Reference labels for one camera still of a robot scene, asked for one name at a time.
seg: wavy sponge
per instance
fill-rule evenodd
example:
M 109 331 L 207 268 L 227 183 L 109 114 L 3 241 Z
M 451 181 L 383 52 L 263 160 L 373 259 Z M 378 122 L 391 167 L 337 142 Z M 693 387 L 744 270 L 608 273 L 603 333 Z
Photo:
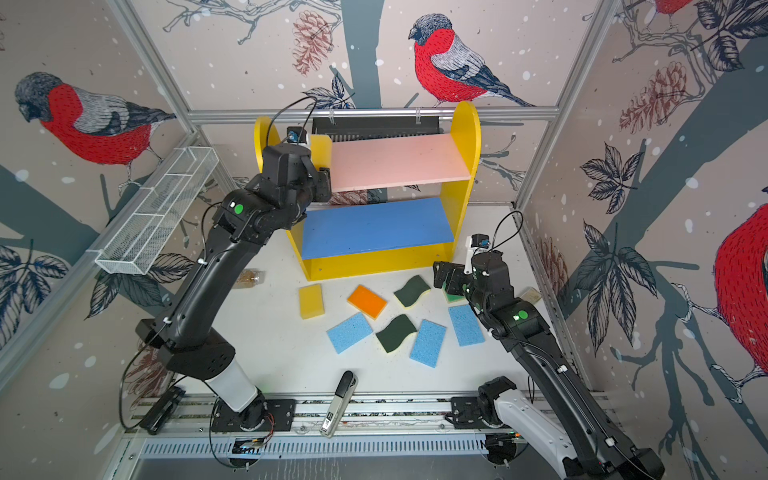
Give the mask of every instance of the wavy sponge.
M 386 306 L 386 300 L 362 285 L 358 286 L 346 301 L 374 320 Z
M 384 330 L 376 334 L 376 338 L 379 339 L 379 343 L 384 347 L 384 351 L 390 353 L 397 350 L 402 345 L 403 340 L 411 333 L 416 333 L 416 327 L 413 326 L 413 322 L 411 322 L 407 315 L 398 315 L 392 322 L 389 322 L 389 325 Z
M 406 285 L 395 292 L 395 296 L 405 308 L 410 308 L 424 293 L 429 291 L 429 285 L 419 275 L 412 276 Z

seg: white wire basket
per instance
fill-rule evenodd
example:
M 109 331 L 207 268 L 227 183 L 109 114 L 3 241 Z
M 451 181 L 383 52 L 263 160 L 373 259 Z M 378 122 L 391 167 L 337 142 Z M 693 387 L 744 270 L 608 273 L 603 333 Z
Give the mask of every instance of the white wire basket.
M 96 259 L 107 273 L 145 275 L 219 163 L 210 147 L 176 152 L 157 185 L 141 188 L 148 190 L 147 196 Z

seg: yellow sponge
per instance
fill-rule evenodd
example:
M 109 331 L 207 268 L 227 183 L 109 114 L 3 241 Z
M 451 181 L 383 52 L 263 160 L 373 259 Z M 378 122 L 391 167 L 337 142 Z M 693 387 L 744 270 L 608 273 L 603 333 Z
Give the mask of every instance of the yellow sponge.
M 305 320 L 326 312 L 323 308 L 323 289 L 319 283 L 299 289 L 299 307 L 301 318 Z

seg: orange sponge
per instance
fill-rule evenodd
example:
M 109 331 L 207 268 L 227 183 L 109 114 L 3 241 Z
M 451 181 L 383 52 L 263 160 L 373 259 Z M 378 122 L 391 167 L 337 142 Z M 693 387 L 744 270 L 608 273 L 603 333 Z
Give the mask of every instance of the orange sponge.
M 386 306 L 386 300 L 362 285 L 358 286 L 346 301 L 374 320 Z

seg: tree branch illustration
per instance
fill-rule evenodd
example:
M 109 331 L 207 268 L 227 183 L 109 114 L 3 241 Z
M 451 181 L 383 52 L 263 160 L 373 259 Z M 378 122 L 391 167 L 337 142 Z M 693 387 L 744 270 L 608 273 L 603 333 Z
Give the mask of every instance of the tree branch illustration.
M 227 0 L 166 0 L 172 5 L 176 5 L 182 8 L 182 11 L 173 17 L 170 22 L 163 27 L 163 30 L 169 32 L 179 23 L 183 22 L 187 27 L 192 25 L 192 20 L 195 15 L 208 16 L 219 15 L 223 17 L 235 18 L 239 22 L 250 25 L 246 35 L 237 41 L 238 45 L 242 45 L 246 41 L 250 40 L 253 33 L 256 31 L 259 20 L 278 12 L 279 10 L 287 7 L 290 11 L 294 12 L 300 5 L 305 5 L 309 8 L 314 8 L 322 13 L 330 15 L 334 18 L 334 21 L 330 23 L 330 32 L 333 32 L 342 23 L 341 19 L 341 4 L 334 0 L 269 0 L 260 5 L 255 5 L 248 0 L 248 3 L 243 4 L 243 8 L 237 8 L 231 5 Z

